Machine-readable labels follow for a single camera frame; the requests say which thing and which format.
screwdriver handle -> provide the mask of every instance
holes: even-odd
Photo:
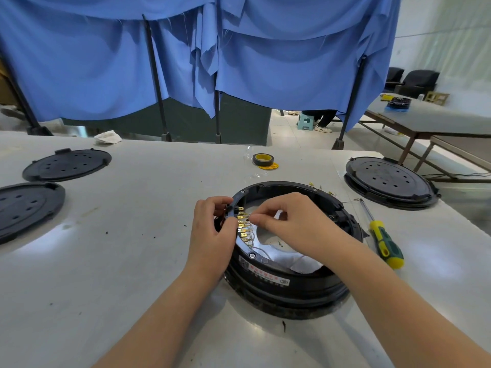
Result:
[[[372,221],[370,229],[377,239],[378,255],[393,269],[399,269],[404,266],[402,251],[385,231],[384,223],[382,221]]]

gray table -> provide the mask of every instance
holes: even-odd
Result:
[[[31,160],[93,142],[0,133],[0,185],[23,182]],[[67,197],[58,216],[0,246],[2,367],[89,368],[183,268],[195,201],[261,180],[244,163],[243,146],[124,140],[104,149],[113,156],[108,167],[60,183]],[[262,180],[312,182],[343,202],[358,197],[340,178],[349,158],[380,156],[256,151],[279,164]],[[423,211],[367,204],[406,257],[399,276],[491,351],[491,238],[444,202]],[[368,228],[358,202],[345,206]],[[194,318],[176,366],[392,366],[351,297],[334,314],[285,324],[221,282]]]
[[[421,156],[418,164],[414,167],[417,172],[423,162],[430,154],[433,147],[437,145],[452,154],[460,156],[471,163],[491,172],[491,139],[489,138],[466,138],[434,136],[430,139],[430,145]],[[464,183],[491,183],[491,179],[479,178],[457,178],[448,174],[450,178],[428,178],[434,182],[464,182]]]
[[[445,107],[417,99],[412,99],[408,112],[387,110],[387,103],[381,101],[380,97],[376,98],[368,106],[365,115],[374,119],[377,123],[382,123],[407,135],[409,141],[405,147],[383,135],[381,132],[367,126],[366,122],[360,123],[365,128],[403,149],[403,153],[399,159],[400,164],[404,162],[408,154],[420,158],[418,154],[411,151],[411,147],[416,139],[430,139],[434,135],[491,138],[491,118],[451,111]],[[427,160],[425,160],[425,163],[444,174],[448,174],[445,170]]]

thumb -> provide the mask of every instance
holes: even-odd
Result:
[[[284,221],[277,220],[276,218],[267,214],[259,213],[251,214],[249,216],[249,222],[258,227],[267,229],[278,236],[281,232],[282,226],[284,225]]]
[[[235,244],[235,238],[237,236],[237,228],[239,227],[239,222],[235,217],[228,217],[225,220],[224,225],[221,227],[218,236],[223,237],[227,242],[232,242]]]

forearm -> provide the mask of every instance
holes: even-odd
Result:
[[[209,283],[185,269],[93,368],[170,367]]]
[[[490,356],[440,315],[367,246],[332,236],[325,264],[350,289],[394,365],[484,366]]]

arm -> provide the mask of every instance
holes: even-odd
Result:
[[[229,197],[218,196],[196,203],[184,270],[92,368],[163,368],[172,365],[193,315],[230,261],[237,220],[228,218],[217,233],[213,217],[221,215],[225,204],[231,202]]]
[[[286,212],[279,220],[273,217],[278,210]],[[337,227],[307,196],[292,193],[269,199],[249,219],[335,272],[398,368],[491,366],[490,354],[367,246]]]

